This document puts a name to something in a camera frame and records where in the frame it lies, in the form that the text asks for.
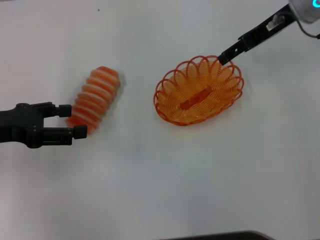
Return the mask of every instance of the orange ribbed cylinder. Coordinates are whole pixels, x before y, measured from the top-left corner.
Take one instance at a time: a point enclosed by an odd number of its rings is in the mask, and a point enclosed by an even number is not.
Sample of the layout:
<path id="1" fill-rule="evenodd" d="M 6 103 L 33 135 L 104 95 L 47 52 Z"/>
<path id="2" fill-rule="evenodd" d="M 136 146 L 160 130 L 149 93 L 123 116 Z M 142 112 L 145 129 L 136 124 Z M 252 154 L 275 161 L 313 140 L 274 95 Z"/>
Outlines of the orange ribbed cylinder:
<path id="1" fill-rule="evenodd" d="M 67 126 L 87 125 L 88 134 L 92 134 L 113 102 L 119 86 L 119 75 L 115 70 L 105 66 L 93 70 L 74 101 L 72 115 L 65 121 Z"/>

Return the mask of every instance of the white tabletop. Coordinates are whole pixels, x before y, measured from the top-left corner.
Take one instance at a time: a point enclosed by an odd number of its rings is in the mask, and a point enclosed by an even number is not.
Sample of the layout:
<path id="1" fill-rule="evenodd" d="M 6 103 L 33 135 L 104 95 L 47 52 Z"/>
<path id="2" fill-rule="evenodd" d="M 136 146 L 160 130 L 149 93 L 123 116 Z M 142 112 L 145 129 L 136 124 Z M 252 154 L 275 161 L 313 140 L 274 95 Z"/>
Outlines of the white tabletop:
<path id="1" fill-rule="evenodd" d="M 286 0 L 0 2 L 0 109 L 72 104 L 107 66 L 123 89 L 72 146 L 0 144 L 0 239 L 320 237 L 320 43 L 297 24 L 235 59 L 243 97 L 178 127 L 153 106 L 182 61 L 219 55 Z M 307 28 L 318 34 L 320 23 Z M 47 127 L 63 127 L 53 118 Z"/>

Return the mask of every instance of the oval basket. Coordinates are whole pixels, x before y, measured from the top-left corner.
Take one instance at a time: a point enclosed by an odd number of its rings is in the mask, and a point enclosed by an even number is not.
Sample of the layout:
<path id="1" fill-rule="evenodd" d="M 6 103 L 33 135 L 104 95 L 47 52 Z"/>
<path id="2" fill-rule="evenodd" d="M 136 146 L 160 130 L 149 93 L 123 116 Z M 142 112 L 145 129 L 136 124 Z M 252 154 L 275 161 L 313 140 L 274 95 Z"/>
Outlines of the oval basket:
<path id="1" fill-rule="evenodd" d="M 163 77 L 153 104 L 165 121 L 188 126 L 231 107 L 242 96 L 243 87 L 241 71 L 232 61 L 222 66 L 217 56 L 196 56 Z"/>

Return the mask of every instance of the orange coiled object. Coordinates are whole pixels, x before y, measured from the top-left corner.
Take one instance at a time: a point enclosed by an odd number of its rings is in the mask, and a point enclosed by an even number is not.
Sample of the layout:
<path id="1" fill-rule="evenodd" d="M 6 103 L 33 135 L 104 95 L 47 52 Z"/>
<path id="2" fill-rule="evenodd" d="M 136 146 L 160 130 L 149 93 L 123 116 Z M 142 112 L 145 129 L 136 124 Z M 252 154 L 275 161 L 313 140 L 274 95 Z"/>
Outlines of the orange coiled object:
<path id="1" fill-rule="evenodd" d="M 105 66 L 93 70 L 74 101 L 72 115 L 65 121 L 67 126 L 87 125 L 88 134 L 92 134 L 114 100 L 119 86 L 119 75 L 115 70 Z"/>
<path id="2" fill-rule="evenodd" d="M 153 104 L 165 121 L 187 126 L 215 117 L 242 96 L 244 79 L 230 61 L 222 66 L 217 56 L 196 56 L 180 63 L 158 83 Z"/>

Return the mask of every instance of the orange basket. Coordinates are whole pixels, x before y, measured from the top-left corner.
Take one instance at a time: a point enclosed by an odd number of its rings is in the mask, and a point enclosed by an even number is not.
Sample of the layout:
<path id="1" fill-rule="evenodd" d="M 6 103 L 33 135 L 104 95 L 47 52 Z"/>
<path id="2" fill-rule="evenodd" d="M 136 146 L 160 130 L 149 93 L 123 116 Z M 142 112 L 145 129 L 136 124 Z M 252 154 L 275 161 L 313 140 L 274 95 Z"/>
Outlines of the orange basket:
<path id="1" fill-rule="evenodd" d="M 241 71 L 232 61 L 222 66 L 217 56 L 196 56 L 163 77 L 156 86 L 153 104 L 165 121 L 188 126 L 231 107 L 243 88 Z"/>

